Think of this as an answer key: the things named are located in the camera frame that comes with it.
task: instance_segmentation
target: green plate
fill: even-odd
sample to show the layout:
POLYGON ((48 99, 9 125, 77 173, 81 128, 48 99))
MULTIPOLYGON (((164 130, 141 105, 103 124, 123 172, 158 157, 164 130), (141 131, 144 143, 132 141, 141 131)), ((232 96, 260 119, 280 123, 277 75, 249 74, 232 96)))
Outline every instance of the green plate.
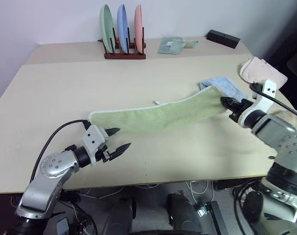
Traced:
POLYGON ((101 7, 100 14, 99 14, 99 23, 100 23, 101 37, 103 39, 106 50, 109 53, 113 53, 113 49, 110 44, 110 39, 112 40, 113 47, 115 49, 115 37, 113 32, 114 23, 107 4, 101 7))

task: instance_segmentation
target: blue towel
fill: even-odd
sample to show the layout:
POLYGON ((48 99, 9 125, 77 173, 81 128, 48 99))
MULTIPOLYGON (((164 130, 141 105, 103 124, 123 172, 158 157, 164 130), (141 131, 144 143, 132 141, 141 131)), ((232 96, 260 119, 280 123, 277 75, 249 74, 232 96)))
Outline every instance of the blue towel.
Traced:
POLYGON ((199 84, 201 90, 205 87, 215 86, 218 87, 226 96, 232 97, 237 101, 241 101, 242 99, 247 99, 248 95, 243 93, 239 88, 236 87, 228 78, 221 77, 213 77, 207 80, 202 81, 199 84))

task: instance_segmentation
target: light green cloth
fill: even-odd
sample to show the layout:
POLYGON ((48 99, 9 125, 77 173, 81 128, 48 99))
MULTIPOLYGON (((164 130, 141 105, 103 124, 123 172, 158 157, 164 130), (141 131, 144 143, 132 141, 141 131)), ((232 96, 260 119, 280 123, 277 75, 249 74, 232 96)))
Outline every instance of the light green cloth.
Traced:
POLYGON ((119 127, 124 132, 169 130, 224 112, 226 109, 221 105, 221 96, 216 87, 208 87, 183 100, 152 107, 92 112, 89 120, 105 129, 119 127))

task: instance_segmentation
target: black box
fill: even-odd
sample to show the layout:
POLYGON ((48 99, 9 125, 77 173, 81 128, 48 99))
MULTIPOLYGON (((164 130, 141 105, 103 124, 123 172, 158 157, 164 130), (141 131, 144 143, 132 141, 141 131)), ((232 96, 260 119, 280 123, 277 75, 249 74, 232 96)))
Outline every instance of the black box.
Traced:
POLYGON ((212 29, 208 32, 206 39, 231 48, 236 48, 238 42, 240 41, 240 38, 236 38, 212 29))

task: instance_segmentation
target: beige table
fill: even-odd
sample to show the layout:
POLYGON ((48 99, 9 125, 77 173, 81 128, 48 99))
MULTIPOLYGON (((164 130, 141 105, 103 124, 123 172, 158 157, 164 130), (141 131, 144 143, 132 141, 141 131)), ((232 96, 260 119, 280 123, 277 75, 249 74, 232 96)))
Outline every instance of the beige table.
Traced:
MULTIPOLYGON (((105 61, 101 47, 93 49, 98 47, 96 43, 38 46, 0 99, 0 192, 24 191, 51 133, 67 121, 87 118, 91 111, 179 100, 197 92, 200 81, 220 75, 251 94, 237 74, 238 66, 252 57, 245 46, 240 43, 233 50, 199 40, 199 55, 187 50, 179 56, 157 55, 157 41, 148 41, 148 59, 142 61, 105 61)), ((290 105, 280 92, 276 98, 290 105)), ((275 151, 235 124, 228 114, 173 131, 119 133, 109 142, 110 149, 127 142, 132 143, 130 148, 112 162, 81 169, 64 188, 266 174, 272 165, 268 156, 275 151)), ((81 124, 63 129, 46 154, 80 145, 83 133, 81 124)))

